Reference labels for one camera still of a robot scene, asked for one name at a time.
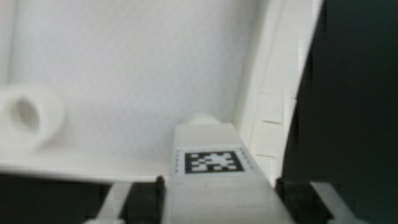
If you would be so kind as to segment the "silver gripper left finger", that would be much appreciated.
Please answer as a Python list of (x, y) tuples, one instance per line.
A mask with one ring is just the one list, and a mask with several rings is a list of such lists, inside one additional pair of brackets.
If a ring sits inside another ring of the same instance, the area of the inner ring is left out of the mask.
[(110, 187), (98, 215), (85, 224), (162, 224), (165, 180), (116, 183)]

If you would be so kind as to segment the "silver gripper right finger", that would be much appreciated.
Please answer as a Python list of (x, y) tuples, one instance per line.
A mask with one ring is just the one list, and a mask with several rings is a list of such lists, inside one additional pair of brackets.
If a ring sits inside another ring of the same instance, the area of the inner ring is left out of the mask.
[(329, 182), (279, 178), (275, 192), (297, 224), (355, 224), (355, 215)]

